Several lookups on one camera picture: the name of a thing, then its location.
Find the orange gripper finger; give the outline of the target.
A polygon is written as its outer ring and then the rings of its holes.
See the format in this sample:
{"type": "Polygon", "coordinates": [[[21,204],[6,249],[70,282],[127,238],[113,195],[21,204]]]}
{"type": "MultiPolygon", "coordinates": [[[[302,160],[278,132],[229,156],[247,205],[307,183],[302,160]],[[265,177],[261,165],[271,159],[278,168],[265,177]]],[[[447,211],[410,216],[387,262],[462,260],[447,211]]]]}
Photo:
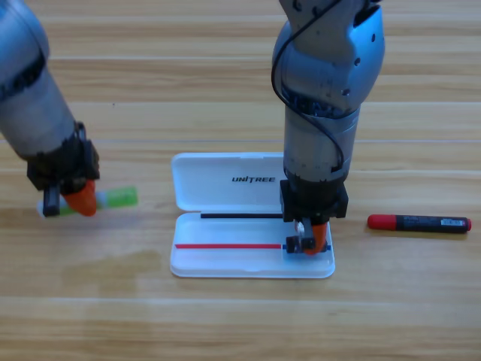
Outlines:
{"type": "Polygon", "coordinates": [[[312,249],[306,249],[304,252],[307,255],[316,255],[318,253],[322,253],[325,250],[325,246],[327,244],[326,235],[327,235],[327,224],[317,224],[312,226],[313,230],[313,239],[314,239],[314,247],[312,249]]]}
{"type": "Polygon", "coordinates": [[[65,194],[63,199],[68,207],[85,217],[92,217],[97,212],[95,181],[88,180],[82,190],[65,194]]]}

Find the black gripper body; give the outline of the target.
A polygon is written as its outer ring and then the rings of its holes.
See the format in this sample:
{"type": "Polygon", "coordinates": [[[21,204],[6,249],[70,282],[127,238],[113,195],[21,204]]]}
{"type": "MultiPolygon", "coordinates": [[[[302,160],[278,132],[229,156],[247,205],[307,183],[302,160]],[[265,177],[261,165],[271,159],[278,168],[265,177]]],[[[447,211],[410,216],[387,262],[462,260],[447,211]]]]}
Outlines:
{"type": "Polygon", "coordinates": [[[313,227],[326,224],[331,218],[344,218],[348,195],[346,176],[335,180],[311,182],[291,177],[280,182],[280,203],[283,221],[295,224],[299,238],[313,237],[313,227]]]}
{"type": "Polygon", "coordinates": [[[84,124],[76,122],[73,134],[56,150],[29,157],[27,177],[43,193],[45,217],[61,214],[63,195],[82,190],[88,180],[96,182],[100,178],[99,156],[86,137],[84,124]]]}

